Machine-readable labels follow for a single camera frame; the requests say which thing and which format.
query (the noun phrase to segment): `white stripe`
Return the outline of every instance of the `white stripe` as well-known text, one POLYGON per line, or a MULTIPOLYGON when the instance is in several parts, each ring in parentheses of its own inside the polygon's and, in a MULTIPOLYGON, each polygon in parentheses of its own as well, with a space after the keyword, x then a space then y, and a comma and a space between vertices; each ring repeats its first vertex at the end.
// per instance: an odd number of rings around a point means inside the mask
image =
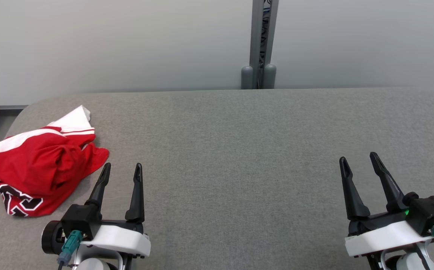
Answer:
POLYGON ((13 137, 7 138, 0 142, 0 153, 1 152, 7 152, 12 149, 16 149, 17 147, 21 146, 25 140, 29 139, 30 137, 39 136, 45 133, 52 133, 59 136, 63 136, 60 132, 53 130, 53 129, 36 129, 24 133, 20 133, 18 135, 15 135, 13 137))
POLYGON ((49 123, 48 126, 56 126, 62 128, 62 131, 67 132, 83 128, 92 128, 89 121, 90 111, 80 105, 59 120, 49 123))
POLYGON ((87 130, 87 131, 81 131, 81 132, 69 132, 69 133, 64 133, 64 136, 69 136, 69 135, 88 135, 88 134, 94 134, 95 130, 87 130))

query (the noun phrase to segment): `gray wall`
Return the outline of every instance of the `gray wall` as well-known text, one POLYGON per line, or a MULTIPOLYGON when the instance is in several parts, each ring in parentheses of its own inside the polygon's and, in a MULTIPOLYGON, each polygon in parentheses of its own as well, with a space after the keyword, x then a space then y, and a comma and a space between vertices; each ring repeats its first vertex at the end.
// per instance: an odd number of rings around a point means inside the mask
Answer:
POLYGON ((434 0, 279 0, 271 63, 276 89, 434 89, 434 0))
POLYGON ((0 0, 0 105, 239 89, 251 12, 252 0, 0 0))

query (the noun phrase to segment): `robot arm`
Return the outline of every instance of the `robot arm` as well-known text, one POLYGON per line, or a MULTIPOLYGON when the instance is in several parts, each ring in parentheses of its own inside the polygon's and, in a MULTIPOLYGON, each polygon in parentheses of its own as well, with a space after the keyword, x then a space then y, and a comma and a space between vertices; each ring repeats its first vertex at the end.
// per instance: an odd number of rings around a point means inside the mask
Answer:
POLYGON ((434 270, 426 250, 434 242, 434 196, 404 195, 379 156, 371 152, 370 158, 387 199, 387 212, 374 215, 363 204, 345 157, 339 162, 350 221, 345 238, 349 256, 366 257, 372 270, 434 270), (406 254, 385 260, 386 254, 399 250, 406 254))
POLYGON ((105 164, 85 204, 71 205, 61 220, 49 222, 42 233, 44 252, 59 255, 57 262, 73 270, 130 270, 132 259, 150 255, 150 239, 142 225, 145 220, 142 165, 138 163, 135 167, 126 220, 102 220, 100 207, 110 171, 111 164, 105 164), (114 259, 117 265, 101 259, 114 259))

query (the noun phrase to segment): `gray fabric surface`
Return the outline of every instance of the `gray fabric surface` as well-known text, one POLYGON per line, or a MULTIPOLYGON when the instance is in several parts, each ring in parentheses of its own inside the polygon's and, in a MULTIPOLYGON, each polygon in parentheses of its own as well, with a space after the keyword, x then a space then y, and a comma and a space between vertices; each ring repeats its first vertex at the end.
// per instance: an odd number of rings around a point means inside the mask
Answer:
MULTIPOLYGON (((27 107, 9 135, 83 104, 110 150, 104 219, 123 219, 144 167, 149 258, 138 269, 368 269, 349 258, 338 159, 372 213, 385 196, 375 151, 404 193, 434 195, 434 93, 414 89, 235 90, 84 94, 27 107)), ((5 214, 0 270, 57 268, 40 247, 48 221, 84 203, 99 171, 54 214, 5 214)), ((431 245, 434 259, 434 244, 431 245)))

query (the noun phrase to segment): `cable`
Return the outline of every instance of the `cable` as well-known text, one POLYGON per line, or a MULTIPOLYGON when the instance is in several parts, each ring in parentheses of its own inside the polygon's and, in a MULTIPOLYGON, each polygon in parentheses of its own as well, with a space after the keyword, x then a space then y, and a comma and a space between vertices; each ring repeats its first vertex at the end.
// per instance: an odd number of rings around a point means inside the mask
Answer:
POLYGON ((83 240, 83 234, 82 232, 78 230, 73 230, 70 235, 68 236, 66 243, 62 247, 62 252, 57 257, 57 263, 68 265, 73 252, 79 247, 80 242, 83 240))
POLYGON ((430 270, 430 267, 428 267, 427 260, 425 259, 424 255, 422 254, 422 251, 419 248, 419 246, 415 245, 415 248, 417 250, 417 254, 419 255, 419 257, 422 260, 422 264, 424 265, 425 270, 430 270))

